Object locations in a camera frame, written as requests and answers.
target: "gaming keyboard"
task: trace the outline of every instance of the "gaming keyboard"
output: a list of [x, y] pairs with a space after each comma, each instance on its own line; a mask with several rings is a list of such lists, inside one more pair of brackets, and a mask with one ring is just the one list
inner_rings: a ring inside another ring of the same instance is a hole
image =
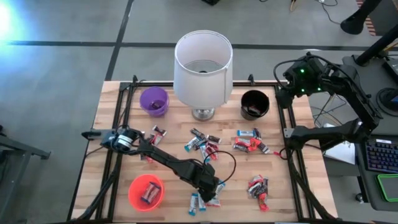
[[365, 147], [369, 170], [398, 173], [398, 144], [367, 141]]

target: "orange bowl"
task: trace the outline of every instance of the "orange bowl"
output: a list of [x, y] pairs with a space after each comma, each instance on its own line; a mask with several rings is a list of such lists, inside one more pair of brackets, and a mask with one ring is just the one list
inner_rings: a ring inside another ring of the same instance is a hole
[[[147, 204], [141, 200], [141, 196], [144, 195], [146, 188], [150, 182], [153, 182], [160, 186], [160, 193], [156, 195], [152, 203]], [[164, 196], [164, 185], [163, 182], [153, 174], [144, 174], [135, 178], [129, 188], [129, 201], [133, 208], [140, 212], [149, 212], [160, 205]]]

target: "concrete floor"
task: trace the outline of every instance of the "concrete floor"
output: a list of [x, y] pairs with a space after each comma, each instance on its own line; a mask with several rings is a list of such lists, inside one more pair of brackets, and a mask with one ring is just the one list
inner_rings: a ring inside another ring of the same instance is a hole
[[[312, 45], [314, 49], [367, 47], [378, 38], [366, 28], [360, 35], [345, 34], [315, 1], [298, 1], [294, 12], [289, 12], [289, 4], [289, 0], [222, 0], [210, 7], [199, 0], [135, 0], [123, 41], [174, 43], [197, 29], [218, 31], [233, 44]], [[3, 10], [9, 11], [9, 26], [0, 29], [0, 40], [115, 42], [126, 5], [127, 0], [1, 1]], [[342, 21], [357, 8], [355, 0], [347, 0], [328, 10], [334, 20]], [[282, 49], [236, 49], [234, 79], [247, 79], [253, 73], [255, 79], [273, 80], [277, 62], [306, 52]], [[8, 220], [49, 223], [67, 218], [87, 144], [80, 133], [92, 126], [113, 50], [0, 45], [0, 124], [9, 137], [52, 151], [47, 161], [31, 160]], [[336, 63], [345, 55], [360, 53], [313, 52]], [[172, 80], [173, 58], [170, 48], [122, 47], [111, 79], [130, 80], [137, 75]], [[311, 97], [311, 105], [321, 107], [325, 97]], [[354, 116], [349, 107], [335, 113], [339, 119]], [[331, 177], [330, 182], [340, 218], [398, 220], [398, 213], [377, 212], [353, 201], [350, 194], [358, 193], [359, 187], [352, 179]]]

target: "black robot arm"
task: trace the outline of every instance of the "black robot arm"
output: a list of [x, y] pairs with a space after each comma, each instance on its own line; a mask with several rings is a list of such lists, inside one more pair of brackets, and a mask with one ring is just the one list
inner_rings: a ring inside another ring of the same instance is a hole
[[277, 93], [278, 103], [283, 108], [289, 107], [295, 96], [310, 96], [313, 93], [327, 91], [329, 94], [337, 94], [345, 97], [354, 109], [358, 118], [333, 128], [306, 128], [297, 126], [293, 129], [285, 129], [287, 147], [296, 150], [303, 148], [304, 144], [311, 140], [323, 140], [325, 148], [329, 149], [343, 141], [361, 142], [369, 137], [382, 119], [380, 112], [369, 100], [356, 83], [354, 78], [356, 69], [347, 65], [335, 65], [316, 55], [308, 53], [296, 62], [284, 73], [289, 84], [282, 86]]
[[[139, 140], [137, 149], [132, 149], [133, 142]], [[198, 189], [203, 201], [208, 202], [215, 195], [219, 178], [215, 177], [215, 170], [210, 164], [204, 164], [197, 159], [177, 159], [167, 152], [153, 146], [149, 139], [135, 129], [126, 127], [120, 133], [113, 131], [103, 139], [102, 146], [125, 155], [141, 154], [152, 158], [162, 165], [172, 169], [174, 174], [192, 187]]]

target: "lamp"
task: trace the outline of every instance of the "lamp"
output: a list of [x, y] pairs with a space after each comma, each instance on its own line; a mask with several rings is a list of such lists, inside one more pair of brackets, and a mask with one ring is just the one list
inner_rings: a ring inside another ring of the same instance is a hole
[[211, 119], [232, 92], [231, 43], [217, 32], [198, 30], [183, 36], [174, 54], [175, 94], [193, 108], [195, 119]]

